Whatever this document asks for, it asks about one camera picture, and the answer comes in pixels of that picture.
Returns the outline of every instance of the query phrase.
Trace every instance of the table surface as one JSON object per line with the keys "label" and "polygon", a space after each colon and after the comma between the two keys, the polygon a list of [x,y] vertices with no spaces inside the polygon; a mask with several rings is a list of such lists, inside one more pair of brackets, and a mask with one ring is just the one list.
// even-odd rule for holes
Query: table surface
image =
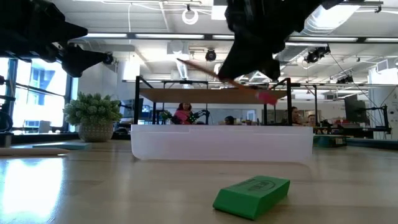
{"label": "table surface", "polygon": [[253,223],[213,210],[219,189],[255,175],[290,179],[259,223],[395,223],[398,154],[314,150],[305,164],[139,161],[129,141],[48,158],[0,159],[0,223]]}

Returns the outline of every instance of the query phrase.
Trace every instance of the wooden shelf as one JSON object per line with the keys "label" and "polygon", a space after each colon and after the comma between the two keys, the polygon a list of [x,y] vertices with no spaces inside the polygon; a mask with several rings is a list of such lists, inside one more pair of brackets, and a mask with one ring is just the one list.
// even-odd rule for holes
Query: wooden shelf
{"label": "wooden shelf", "polygon": [[[264,90],[278,99],[286,91]],[[240,90],[141,89],[140,95],[157,103],[262,104],[252,93]]]}

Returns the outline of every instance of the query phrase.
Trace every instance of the white plastic container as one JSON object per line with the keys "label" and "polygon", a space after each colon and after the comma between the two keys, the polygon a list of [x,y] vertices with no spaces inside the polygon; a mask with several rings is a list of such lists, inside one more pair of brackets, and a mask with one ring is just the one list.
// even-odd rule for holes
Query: white plastic container
{"label": "white plastic container", "polygon": [[312,155],[312,128],[132,125],[139,159],[300,162]]}

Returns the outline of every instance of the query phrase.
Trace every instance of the wooden table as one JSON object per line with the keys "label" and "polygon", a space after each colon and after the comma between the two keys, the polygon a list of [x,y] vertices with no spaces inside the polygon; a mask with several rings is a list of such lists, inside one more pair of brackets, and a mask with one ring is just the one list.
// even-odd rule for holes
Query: wooden table
{"label": "wooden table", "polygon": [[137,161],[129,141],[65,157],[0,159],[0,223],[253,223],[214,211],[222,187],[254,175],[292,181],[258,223],[395,223],[398,154],[316,150],[306,164]]}

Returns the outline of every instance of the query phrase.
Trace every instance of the plant pot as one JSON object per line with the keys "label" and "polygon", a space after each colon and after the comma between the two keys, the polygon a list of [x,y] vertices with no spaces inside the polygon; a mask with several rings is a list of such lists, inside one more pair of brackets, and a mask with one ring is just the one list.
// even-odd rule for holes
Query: plant pot
{"label": "plant pot", "polygon": [[113,135],[113,122],[108,124],[82,123],[79,126],[79,138],[85,142],[107,142]]}

